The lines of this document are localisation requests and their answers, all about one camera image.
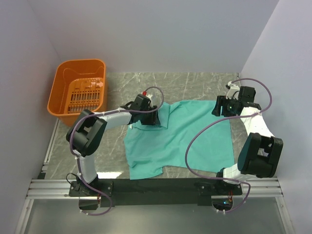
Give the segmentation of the teal t shirt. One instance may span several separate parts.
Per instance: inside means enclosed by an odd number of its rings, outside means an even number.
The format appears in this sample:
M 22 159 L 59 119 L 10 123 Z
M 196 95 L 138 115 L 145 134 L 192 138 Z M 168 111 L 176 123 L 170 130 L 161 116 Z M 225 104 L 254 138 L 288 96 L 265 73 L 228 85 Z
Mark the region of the teal t shirt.
M 158 110 L 159 126 L 136 122 L 124 138 L 130 179 L 145 179 L 163 173 L 163 167 L 218 172 L 234 165 L 229 120 L 222 121 L 191 140 L 219 118 L 212 115 L 215 101 L 184 100 L 163 103 Z

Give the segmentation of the orange plastic basket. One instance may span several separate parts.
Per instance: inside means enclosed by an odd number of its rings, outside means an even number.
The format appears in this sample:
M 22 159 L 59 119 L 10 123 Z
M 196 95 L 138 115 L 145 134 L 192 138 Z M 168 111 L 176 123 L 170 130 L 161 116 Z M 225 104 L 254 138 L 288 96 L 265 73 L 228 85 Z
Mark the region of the orange plastic basket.
M 67 126 L 79 114 L 107 110 L 108 81 L 106 65 L 99 59 L 78 59 L 63 62 L 57 68 L 47 110 Z

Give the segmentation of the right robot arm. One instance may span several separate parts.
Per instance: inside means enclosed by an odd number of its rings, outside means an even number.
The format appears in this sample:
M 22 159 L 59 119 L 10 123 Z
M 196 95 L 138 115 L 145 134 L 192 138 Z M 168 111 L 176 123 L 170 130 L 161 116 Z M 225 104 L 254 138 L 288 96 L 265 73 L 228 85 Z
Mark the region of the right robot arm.
M 212 114 L 217 117 L 240 116 L 248 137 L 237 163 L 217 173 L 221 178 L 214 182 L 214 190 L 221 195 L 240 181 L 274 177 L 283 148 L 283 140 L 270 132 L 260 105 L 254 102 L 255 89 L 235 84 L 228 84 L 226 87 L 228 93 L 217 97 Z

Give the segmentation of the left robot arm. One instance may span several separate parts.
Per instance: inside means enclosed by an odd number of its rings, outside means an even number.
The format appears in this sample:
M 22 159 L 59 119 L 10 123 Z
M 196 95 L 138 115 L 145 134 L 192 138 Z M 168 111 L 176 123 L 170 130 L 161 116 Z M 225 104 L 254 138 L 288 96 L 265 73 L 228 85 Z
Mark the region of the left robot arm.
M 135 100 L 108 112 L 83 110 L 66 135 L 70 151 L 77 161 L 78 173 L 72 190 L 85 196 L 100 194 L 102 188 L 95 169 L 94 153 L 98 149 L 106 130 L 117 126 L 127 126 L 136 122 L 143 125 L 158 125 L 158 109 L 163 105 L 152 105 L 146 92 L 136 96 Z

